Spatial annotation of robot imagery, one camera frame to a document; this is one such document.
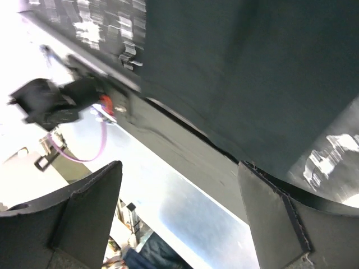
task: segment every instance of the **bolt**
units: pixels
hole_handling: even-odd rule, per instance
[[[118,105],[114,108],[116,111],[119,111],[121,113],[124,113],[127,111],[127,109],[124,106]]]

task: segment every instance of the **purple cable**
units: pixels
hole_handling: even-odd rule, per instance
[[[96,156],[91,159],[91,160],[80,160],[80,159],[77,159],[75,157],[71,157],[70,155],[66,154],[65,152],[63,152],[59,146],[56,145],[56,143],[52,140],[52,137],[51,137],[51,134],[48,133],[47,134],[47,139],[48,141],[50,142],[50,144],[54,147],[54,149],[59,152],[62,156],[64,156],[65,158],[71,160],[71,161],[74,161],[76,163],[88,163],[90,161],[94,161],[96,160],[104,151],[105,147],[106,147],[106,141],[107,141],[107,130],[106,130],[106,122],[103,120],[101,122],[101,130],[102,130],[102,133],[101,133],[101,145],[100,145],[100,150],[99,152],[96,154]]]

